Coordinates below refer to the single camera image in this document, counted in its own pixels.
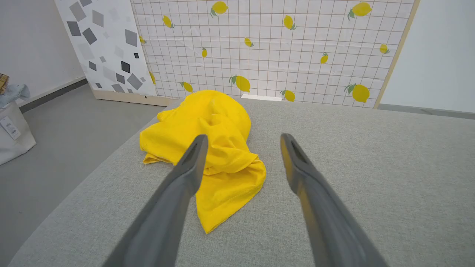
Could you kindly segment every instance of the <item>white tag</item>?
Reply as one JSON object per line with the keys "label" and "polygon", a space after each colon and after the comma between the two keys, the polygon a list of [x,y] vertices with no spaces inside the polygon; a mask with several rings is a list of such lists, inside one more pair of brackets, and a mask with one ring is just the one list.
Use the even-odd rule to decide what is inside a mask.
{"label": "white tag", "polygon": [[5,117],[0,120],[0,124],[3,126],[5,131],[13,138],[13,140],[16,140],[18,137],[20,137],[21,133],[18,130],[18,128],[11,122],[10,118]]}

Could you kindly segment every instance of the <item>yellow lemon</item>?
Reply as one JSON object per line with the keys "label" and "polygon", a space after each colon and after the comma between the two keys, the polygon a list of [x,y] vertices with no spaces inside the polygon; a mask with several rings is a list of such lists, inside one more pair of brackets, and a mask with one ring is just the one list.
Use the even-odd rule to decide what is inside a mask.
{"label": "yellow lemon", "polygon": [[343,91],[346,89],[348,90],[348,94],[353,92],[353,98],[358,102],[366,103],[366,100],[368,100],[368,97],[370,97],[370,91],[366,88],[366,86],[354,84],[347,86]]}
{"label": "yellow lemon", "polygon": [[165,24],[165,26],[169,27],[169,28],[174,28],[175,25],[171,22],[170,18],[167,17],[167,16],[163,16],[163,23]]}
{"label": "yellow lemon", "polygon": [[295,94],[289,90],[280,91],[280,94],[285,96],[285,98],[290,102],[295,100]]}
{"label": "yellow lemon", "polygon": [[320,59],[320,64],[325,64],[328,61],[328,54],[323,53],[323,57]]}
{"label": "yellow lemon", "polygon": [[285,18],[284,18],[284,26],[287,29],[297,28],[297,26],[294,24],[294,21],[292,20],[292,18],[289,15],[286,15]]}
{"label": "yellow lemon", "polygon": [[214,3],[213,7],[211,8],[211,17],[214,16],[217,16],[218,14],[224,14],[224,12],[226,12],[226,10],[228,10],[228,6],[226,5],[225,2],[222,2],[222,1],[218,1],[216,3]]}
{"label": "yellow lemon", "polygon": [[389,52],[391,52],[391,51],[388,49],[388,46],[387,46],[387,45],[381,44],[380,52],[383,53],[383,54],[387,54],[387,53],[389,53]]}
{"label": "yellow lemon", "polygon": [[193,93],[193,87],[191,87],[189,83],[181,82],[180,86],[185,88],[188,92]]}
{"label": "yellow lemon", "polygon": [[152,78],[152,82],[153,82],[153,84],[155,85],[155,84],[156,84],[156,83],[155,83],[155,75],[153,75],[152,72],[149,72],[149,73],[150,73],[150,78]]}
{"label": "yellow lemon", "polygon": [[229,77],[229,82],[236,84],[236,86],[243,92],[249,93],[251,89],[251,84],[249,83],[249,81],[242,76],[237,76],[237,75],[231,76]]}
{"label": "yellow lemon", "polygon": [[358,17],[366,16],[371,12],[371,10],[371,6],[368,3],[359,3],[350,9],[350,12],[348,13],[348,20],[350,20],[350,17],[355,18],[355,15]]}
{"label": "yellow lemon", "polygon": [[254,43],[251,42],[251,40],[249,40],[249,38],[245,38],[244,43],[250,48],[254,46]]}

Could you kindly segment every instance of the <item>lemon patterned backdrop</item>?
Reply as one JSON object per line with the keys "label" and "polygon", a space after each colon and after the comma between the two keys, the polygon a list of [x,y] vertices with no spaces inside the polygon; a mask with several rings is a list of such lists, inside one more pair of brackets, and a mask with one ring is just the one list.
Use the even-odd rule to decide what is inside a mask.
{"label": "lemon patterned backdrop", "polygon": [[414,0],[132,0],[157,94],[374,107]]}

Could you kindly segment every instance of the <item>geometric patterned panel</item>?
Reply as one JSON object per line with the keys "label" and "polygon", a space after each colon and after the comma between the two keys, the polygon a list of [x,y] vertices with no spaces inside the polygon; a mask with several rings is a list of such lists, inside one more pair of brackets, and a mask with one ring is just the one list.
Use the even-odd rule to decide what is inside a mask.
{"label": "geometric patterned panel", "polygon": [[372,108],[413,2],[132,0],[132,8],[158,95],[183,98],[187,83],[193,92]]}
{"label": "geometric patterned panel", "polygon": [[55,2],[94,90],[157,95],[129,0]]}

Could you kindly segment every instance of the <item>yellow cloth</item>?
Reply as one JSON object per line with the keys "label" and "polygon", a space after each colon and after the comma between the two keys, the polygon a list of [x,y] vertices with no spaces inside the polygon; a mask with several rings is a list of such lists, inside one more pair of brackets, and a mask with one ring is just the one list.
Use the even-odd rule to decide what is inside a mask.
{"label": "yellow cloth", "polygon": [[248,203],[266,178],[266,167],[246,144],[251,120],[238,102],[211,90],[189,95],[178,108],[158,113],[158,120],[140,133],[145,164],[176,165],[197,135],[208,136],[196,193],[198,217],[208,234]]}

